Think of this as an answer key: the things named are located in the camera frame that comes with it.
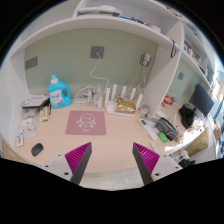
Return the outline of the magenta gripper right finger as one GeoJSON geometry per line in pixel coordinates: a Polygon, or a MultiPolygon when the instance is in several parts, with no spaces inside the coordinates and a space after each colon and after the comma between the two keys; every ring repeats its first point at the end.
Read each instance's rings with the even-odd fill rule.
{"type": "Polygon", "coordinates": [[[138,143],[133,143],[132,153],[144,185],[182,169],[170,156],[159,155],[138,143]]]}

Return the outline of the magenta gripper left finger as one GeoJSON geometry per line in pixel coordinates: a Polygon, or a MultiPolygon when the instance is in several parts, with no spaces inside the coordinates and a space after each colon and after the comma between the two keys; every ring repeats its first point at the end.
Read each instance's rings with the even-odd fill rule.
{"type": "Polygon", "coordinates": [[[92,144],[86,143],[66,154],[57,154],[43,165],[43,169],[79,185],[92,154],[92,144]]]}

